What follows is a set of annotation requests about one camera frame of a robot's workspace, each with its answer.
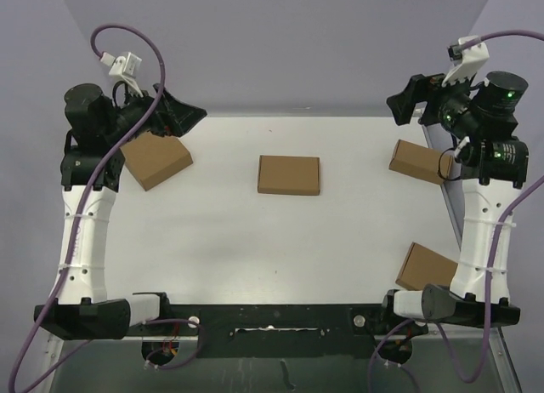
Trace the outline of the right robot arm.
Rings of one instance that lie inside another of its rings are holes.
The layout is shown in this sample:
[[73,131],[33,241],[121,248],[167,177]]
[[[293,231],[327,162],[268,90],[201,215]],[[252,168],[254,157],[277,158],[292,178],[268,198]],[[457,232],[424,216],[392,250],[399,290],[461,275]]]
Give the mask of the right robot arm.
[[528,88],[522,77],[492,71],[484,81],[449,84],[444,74],[415,75],[404,90],[387,98],[394,120],[409,123],[416,105],[420,123],[438,124],[456,137],[464,195],[462,244],[456,273],[447,286],[429,283],[421,291],[391,290],[378,311],[379,325],[399,331],[409,318],[472,328],[519,322],[507,285],[513,202],[527,179],[529,150],[514,136],[516,105]]

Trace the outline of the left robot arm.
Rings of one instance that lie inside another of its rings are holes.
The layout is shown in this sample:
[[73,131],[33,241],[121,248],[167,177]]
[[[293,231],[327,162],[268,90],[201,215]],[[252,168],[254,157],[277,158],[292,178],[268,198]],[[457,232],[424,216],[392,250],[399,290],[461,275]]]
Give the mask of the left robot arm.
[[166,294],[110,299],[105,286],[108,225],[125,163],[121,139],[147,132],[179,138],[207,116],[206,110],[175,99],[158,84],[154,88],[154,97],[127,94],[123,107],[92,83],[65,93],[71,128],[60,165],[63,244],[51,295],[34,309],[35,323],[60,339],[122,339],[140,323],[154,334],[172,326]]

